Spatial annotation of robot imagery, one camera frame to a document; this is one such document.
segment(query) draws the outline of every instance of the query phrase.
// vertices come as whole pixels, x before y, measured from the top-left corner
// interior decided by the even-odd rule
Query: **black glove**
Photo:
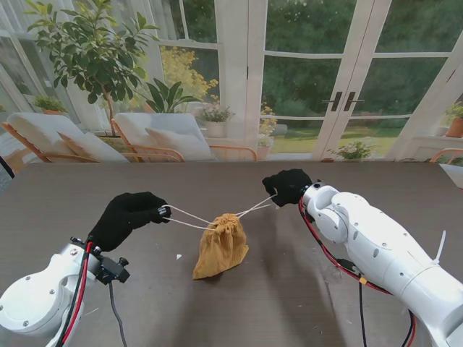
[[[279,207],[286,204],[297,204],[304,194],[304,188],[310,186],[310,177],[300,168],[283,170],[276,175],[265,177],[262,180],[267,193],[276,195],[272,198]]]
[[[103,212],[96,226],[88,234],[88,240],[103,252],[117,248],[133,230],[149,222],[167,223],[163,217],[170,217],[171,210],[160,215],[158,209],[167,202],[153,193],[124,193],[113,198]]]

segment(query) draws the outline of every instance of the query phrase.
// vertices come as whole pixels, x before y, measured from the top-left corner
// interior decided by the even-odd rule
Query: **red cable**
[[[87,243],[87,248],[85,250],[85,253],[87,254],[90,253],[92,245],[93,245],[93,242],[91,241]],[[84,270],[82,273],[82,282],[80,284],[79,297],[77,299],[77,304],[74,310],[74,314],[72,315],[71,322],[69,324],[69,327],[67,328],[66,335],[63,337],[63,343],[66,342],[67,338],[69,337],[69,334],[72,331],[72,327],[74,327],[75,320],[77,319],[77,315],[79,314],[79,311],[80,311],[80,306],[82,305],[82,301],[84,299],[85,283],[87,282],[87,269],[88,269],[88,257],[84,261]]]
[[[312,223],[307,219],[307,216],[305,215],[305,209],[302,205],[302,198],[301,200],[299,201],[299,211],[301,213],[301,216],[302,218],[304,219],[304,222],[305,222],[305,225],[309,228],[310,230],[310,233],[313,235],[313,237],[315,238],[315,240],[317,240],[318,244],[320,245],[321,249],[323,250],[323,253],[325,253],[325,256],[330,260],[330,262],[332,262],[334,264],[334,266],[336,266],[338,269],[340,269],[341,271],[343,271],[344,273],[346,273],[347,275],[351,276],[352,278],[355,278],[356,280],[360,281],[360,276],[359,275],[355,275],[354,273],[352,273],[351,271],[349,271],[348,269],[346,269],[345,267],[343,267],[341,264],[339,264],[336,260],[336,258],[334,258],[330,252],[328,251],[328,249],[325,247],[325,245],[321,242],[320,240],[320,237],[317,235],[317,232],[315,231],[315,229],[313,228],[312,226]],[[387,290],[385,289],[382,289],[380,287],[378,287],[377,285],[375,284],[372,284],[370,282],[367,282],[366,283],[366,286],[372,288],[372,289],[375,289],[377,291],[380,291],[381,293],[385,293],[385,294],[389,294],[391,295],[391,293],[389,293]]]
[[[415,333],[417,331],[417,321],[414,315],[412,315],[412,319],[413,319],[412,337],[410,338],[410,341],[408,341],[407,347],[410,347],[412,345],[413,340],[415,339]]]

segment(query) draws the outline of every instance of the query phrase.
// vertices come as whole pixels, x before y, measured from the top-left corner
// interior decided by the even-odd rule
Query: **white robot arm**
[[[8,287],[0,298],[0,325],[21,335],[50,337],[46,347],[54,347],[71,306],[84,251],[68,244],[51,258],[44,271],[25,276]],[[100,271],[100,261],[90,254],[87,287],[95,283],[95,276]],[[82,303],[64,346],[71,340],[83,308]]]
[[[302,204],[320,232],[344,244],[362,276],[399,298],[436,347],[463,346],[463,284],[432,260],[410,233],[358,194],[320,182]]]

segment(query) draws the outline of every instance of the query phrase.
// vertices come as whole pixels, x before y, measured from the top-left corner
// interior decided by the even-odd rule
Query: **white cushion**
[[[98,139],[94,134],[88,132],[78,137],[69,137],[60,134],[69,147],[78,155],[94,159],[100,162],[129,163],[129,161],[113,147]]]
[[[118,113],[114,119],[131,145],[152,147],[153,142],[145,131],[152,127],[152,116],[149,113]]]
[[[441,164],[441,167],[449,175],[456,186],[463,189],[463,167],[448,164]]]
[[[145,129],[158,147],[170,148],[179,152],[185,160],[213,160],[207,143],[201,142],[194,135],[177,134],[169,130]]]
[[[66,116],[41,113],[14,113],[7,119],[8,123],[42,153],[59,153],[74,155],[66,146],[58,132],[69,137],[83,136]],[[72,161],[70,159],[51,158],[52,161]]]

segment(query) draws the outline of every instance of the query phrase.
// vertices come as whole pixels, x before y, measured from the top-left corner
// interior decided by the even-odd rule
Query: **wooden chair frame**
[[[182,154],[180,154],[179,152],[177,152],[176,150],[171,150],[171,149],[168,149],[168,148],[158,148],[158,147],[148,147],[148,146],[140,146],[140,145],[132,145],[129,140],[126,138],[126,136],[124,135],[124,133],[122,132],[120,126],[117,124],[117,121],[116,119],[112,119],[111,120],[111,123],[113,124],[115,130],[119,133],[119,135],[121,135],[121,138],[122,140],[125,142],[125,144],[127,145],[127,147],[132,150],[134,153],[137,153],[137,149],[138,150],[150,150],[150,151],[153,151],[153,152],[162,152],[162,153],[168,153],[169,155],[173,155],[173,156],[176,156],[180,161],[185,161]],[[244,150],[246,152],[250,152],[251,155],[252,155],[252,159],[254,161],[258,161],[258,155],[255,153],[254,150],[251,150],[250,148],[248,147],[233,147],[233,146],[213,146],[213,145],[209,145],[210,148],[212,149],[222,149],[222,150],[225,150],[225,160],[228,160],[229,156],[228,156],[228,150]]]
[[[100,163],[97,160],[92,158],[86,158],[78,155],[69,155],[69,154],[61,154],[61,153],[42,153],[36,146],[30,143],[25,137],[23,137],[15,128],[11,126],[11,124],[3,122],[1,123],[3,128],[10,133],[16,140],[21,142],[27,149],[29,149],[32,153],[37,155],[44,163],[52,163],[50,158],[63,158],[63,159],[71,159],[75,160],[78,163]],[[166,154],[158,154],[158,153],[121,153],[125,158],[135,158],[136,161],[139,161],[138,158],[146,157],[146,158],[161,158],[167,159],[167,161],[173,161],[175,163],[179,163],[182,160],[179,160],[173,155],[166,155]]]
[[[430,163],[435,163],[440,156],[444,155],[445,153],[447,152],[455,152],[452,157],[450,158],[450,160],[447,162],[447,164],[451,164],[452,161],[454,161],[454,159],[458,156],[459,153],[463,153],[463,149],[461,148],[446,148],[444,150],[441,150],[439,153],[437,153],[436,155],[433,156],[433,158],[430,160]]]

